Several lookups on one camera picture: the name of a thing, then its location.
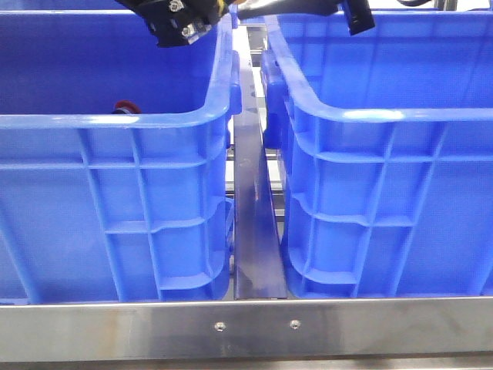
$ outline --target cable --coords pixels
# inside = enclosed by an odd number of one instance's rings
[[[397,0],[397,1],[405,6],[421,6],[426,4],[427,2],[430,2],[431,0]]]

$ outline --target bolt head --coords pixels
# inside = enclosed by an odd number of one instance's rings
[[[184,37],[189,37],[193,34],[193,30],[192,30],[192,27],[189,25],[188,27],[185,27],[184,29],[182,29],[182,35]]]
[[[298,330],[301,327],[301,321],[300,320],[291,320],[290,322],[290,328],[293,330]]]
[[[180,0],[171,0],[171,2],[169,2],[169,10],[173,13],[179,12],[183,8],[185,8],[185,6]]]
[[[216,331],[225,331],[226,324],[224,324],[222,321],[219,321],[216,324],[214,324],[214,329],[216,329]]]

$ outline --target metal bar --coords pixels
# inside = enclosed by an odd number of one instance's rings
[[[493,298],[0,307],[0,362],[493,352]]]
[[[246,27],[235,31],[243,112],[234,119],[235,299],[286,298]]]
[[[276,150],[268,149],[268,150],[266,150],[265,154],[266,154],[267,160],[277,160]],[[234,144],[227,151],[227,160],[231,160],[231,161],[234,160]]]
[[[458,0],[446,0],[445,1],[445,10],[456,11],[457,10],[457,1]]]
[[[445,9],[445,0],[434,0],[434,5],[435,8],[444,10]]]
[[[493,355],[427,358],[342,358],[290,361],[49,362],[0,364],[2,370],[491,370]]]

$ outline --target crate rim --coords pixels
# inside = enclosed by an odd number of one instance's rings
[[[128,16],[130,10],[4,10],[3,15],[114,15]],[[201,126],[225,116],[230,109],[230,86],[236,66],[233,63],[232,19],[225,15],[217,25],[212,74],[204,104],[184,113],[112,114],[0,114],[0,130],[20,129],[165,129]]]
[[[447,16],[457,18],[469,18],[473,16],[483,16],[493,19],[493,12],[488,10],[470,12],[441,12],[441,11],[375,11],[374,15],[393,15],[397,17],[410,16]],[[342,12],[334,16],[344,16]],[[405,108],[405,109],[345,109],[330,106],[320,101],[318,95],[310,86],[307,78],[301,71],[298,62],[294,58],[286,39],[280,29],[280,24],[276,15],[265,17],[267,26],[269,47],[273,50],[274,58],[283,74],[283,79],[287,84],[295,106],[305,113],[317,116],[320,119],[338,121],[343,123],[389,123],[389,122],[457,122],[470,120],[491,121],[493,117],[493,107],[491,108]]]

